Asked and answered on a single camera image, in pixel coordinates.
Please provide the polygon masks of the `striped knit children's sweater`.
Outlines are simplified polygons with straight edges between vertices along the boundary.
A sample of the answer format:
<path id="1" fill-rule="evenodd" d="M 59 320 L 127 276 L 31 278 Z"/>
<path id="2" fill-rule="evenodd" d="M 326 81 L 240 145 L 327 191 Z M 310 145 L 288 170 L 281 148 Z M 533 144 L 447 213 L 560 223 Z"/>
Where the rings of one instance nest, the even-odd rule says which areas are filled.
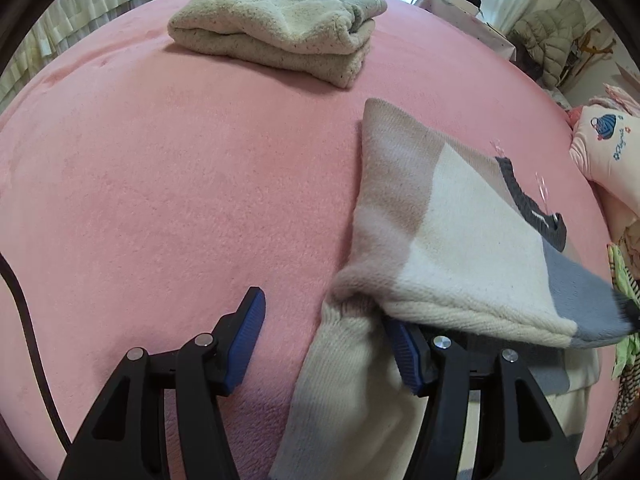
<path id="1" fill-rule="evenodd" d="M 399 479 L 426 400 L 402 382 L 383 318 L 511 348 L 532 371 L 573 452 L 598 349 L 626 335 L 615 290 L 579 261 L 559 214 L 512 162 L 469 148 L 379 99 L 361 123 L 352 244 L 321 307 L 273 479 Z"/>

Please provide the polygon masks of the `black white striped garment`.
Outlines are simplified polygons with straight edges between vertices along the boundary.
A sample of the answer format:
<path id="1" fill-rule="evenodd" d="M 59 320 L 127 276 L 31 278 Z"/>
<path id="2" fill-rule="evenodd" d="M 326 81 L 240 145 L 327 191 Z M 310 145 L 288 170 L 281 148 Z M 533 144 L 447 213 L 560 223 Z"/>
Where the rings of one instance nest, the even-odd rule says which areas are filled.
<path id="1" fill-rule="evenodd" d="M 639 334 L 633 333 L 615 346 L 612 379 L 617 382 L 617 398 L 612 409 L 601 458 L 625 444 L 639 422 Z"/>

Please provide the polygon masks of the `green small garment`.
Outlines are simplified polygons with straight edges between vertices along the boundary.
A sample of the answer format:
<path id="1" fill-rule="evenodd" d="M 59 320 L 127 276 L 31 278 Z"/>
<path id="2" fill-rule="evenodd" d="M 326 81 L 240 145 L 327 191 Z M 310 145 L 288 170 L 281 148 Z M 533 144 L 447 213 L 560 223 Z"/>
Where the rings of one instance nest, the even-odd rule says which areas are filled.
<path id="1" fill-rule="evenodd" d="M 616 344 L 612 377 L 619 378 L 627 368 L 639 363 L 639 285 L 615 244 L 608 244 L 608 264 L 615 301 L 622 320 L 628 324 L 625 337 Z"/>

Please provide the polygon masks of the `stack of folded quilts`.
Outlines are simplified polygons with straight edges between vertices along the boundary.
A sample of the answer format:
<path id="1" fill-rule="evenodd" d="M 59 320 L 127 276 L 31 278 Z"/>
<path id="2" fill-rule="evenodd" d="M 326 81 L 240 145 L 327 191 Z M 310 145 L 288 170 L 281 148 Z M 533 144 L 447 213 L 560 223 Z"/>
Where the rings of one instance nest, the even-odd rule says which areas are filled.
<path id="1" fill-rule="evenodd" d="M 639 122 L 639 102 L 626 90 L 604 84 L 604 96 L 588 103 L 626 113 Z M 620 248 L 632 276 L 639 278 L 639 129 L 631 129 L 634 144 L 622 169 L 608 170 L 613 183 L 598 183 L 600 200 L 612 241 Z"/>

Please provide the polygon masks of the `pink bed blanket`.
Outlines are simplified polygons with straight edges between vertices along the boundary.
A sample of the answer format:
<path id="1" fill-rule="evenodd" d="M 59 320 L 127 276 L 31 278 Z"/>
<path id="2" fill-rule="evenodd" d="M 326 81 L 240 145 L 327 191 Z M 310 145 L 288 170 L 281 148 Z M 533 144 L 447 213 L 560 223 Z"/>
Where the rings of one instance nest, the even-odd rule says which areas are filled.
<path id="1" fill-rule="evenodd" d="M 354 86 L 201 56 L 168 36 L 189 0 L 154 0 L 45 68 L 1 117 L 1 250 L 74 434 L 125 352 L 181 347 L 261 287 L 267 317 L 222 402 L 235 463 L 276 457 L 321 301 L 350 244 L 364 103 L 512 159 L 608 276 L 608 228 L 568 154 L 562 110 L 517 68 L 390 0 Z"/>

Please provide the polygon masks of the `pink cartoon pillow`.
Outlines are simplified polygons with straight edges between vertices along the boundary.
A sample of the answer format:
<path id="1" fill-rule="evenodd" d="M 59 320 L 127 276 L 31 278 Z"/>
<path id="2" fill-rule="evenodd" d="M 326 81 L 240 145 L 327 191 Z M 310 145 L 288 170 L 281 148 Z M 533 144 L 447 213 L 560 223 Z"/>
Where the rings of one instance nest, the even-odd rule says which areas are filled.
<path id="1" fill-rule="evenodd" d="M 612 184 L 608 170 L 622 169 L 630 159 L 631 129 L 639 129 L 639 123 L 626 113 L 584 106 L 573 130 L 570 158 L 588 180 Z"/>

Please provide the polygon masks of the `wooden coat rack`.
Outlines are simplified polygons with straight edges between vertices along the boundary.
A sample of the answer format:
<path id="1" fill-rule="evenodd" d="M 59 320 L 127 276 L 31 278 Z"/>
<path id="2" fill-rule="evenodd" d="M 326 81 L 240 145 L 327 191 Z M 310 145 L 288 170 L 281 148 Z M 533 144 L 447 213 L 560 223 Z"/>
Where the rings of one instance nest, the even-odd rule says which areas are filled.
<path id="1" fill-rule="evenodd" d="M 602 26 L 588 29 L 570 47 L 559 86 L 572 84 L 591 64 L 611 56 L 616 46 L 617 40 L 614 35 L 605 36 Z"/>

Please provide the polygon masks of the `olive puffer jacket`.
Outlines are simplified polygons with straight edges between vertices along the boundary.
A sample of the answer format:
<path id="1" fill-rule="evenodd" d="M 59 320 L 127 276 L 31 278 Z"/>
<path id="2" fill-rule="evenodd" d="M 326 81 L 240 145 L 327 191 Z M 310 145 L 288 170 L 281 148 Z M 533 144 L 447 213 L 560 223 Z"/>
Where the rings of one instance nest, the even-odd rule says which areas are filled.
<path id="1" fill-rule="evenodd" d="M 542 83 L 547 88 L 561 81 L 572 45 L 586 31 L 586 18 L 577 0 L 567 0 L 555 9 L 538 10 L 523 15 L 509 30 L 508 38 L 522 47 L 541 67 Z"/>

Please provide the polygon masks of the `small table with cloth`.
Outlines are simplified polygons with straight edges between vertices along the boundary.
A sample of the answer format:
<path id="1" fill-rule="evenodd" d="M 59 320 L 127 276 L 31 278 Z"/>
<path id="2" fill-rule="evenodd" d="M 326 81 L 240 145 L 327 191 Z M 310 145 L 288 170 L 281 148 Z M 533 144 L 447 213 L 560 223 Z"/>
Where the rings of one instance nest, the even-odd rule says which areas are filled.
<path id="1" fill-rule="evenodd" d="M 511 62 L 516 60 L 514 44 L 482 20 L 480 9 L 474 3 L 468 0 L 418 0 L 416 6 L 477 39 L 502 58 Z"/>

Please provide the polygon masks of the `folded grey-green fleece garment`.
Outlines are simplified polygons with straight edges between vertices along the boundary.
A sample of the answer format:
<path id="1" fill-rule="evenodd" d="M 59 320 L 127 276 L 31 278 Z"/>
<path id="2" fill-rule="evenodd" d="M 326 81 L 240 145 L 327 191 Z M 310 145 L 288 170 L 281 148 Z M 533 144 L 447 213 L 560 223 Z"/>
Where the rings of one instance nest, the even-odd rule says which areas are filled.
<path id="1" fill-rule="evenodd" d="M 190 51 L 352 88 L 386 0 L 190 0 L 168 21 Z"/>

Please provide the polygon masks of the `lace covered furniture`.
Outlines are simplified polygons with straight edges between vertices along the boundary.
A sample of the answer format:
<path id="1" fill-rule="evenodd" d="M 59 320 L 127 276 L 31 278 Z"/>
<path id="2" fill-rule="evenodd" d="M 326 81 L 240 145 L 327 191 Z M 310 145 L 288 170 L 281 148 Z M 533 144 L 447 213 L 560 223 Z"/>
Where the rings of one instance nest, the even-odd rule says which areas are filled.
<path id="1" fill-rule="evenodd" d="M 6 108 L 44 66 L 82 38 L 151 0 L 54 0 L 29 29 L 1 75 Z"/>

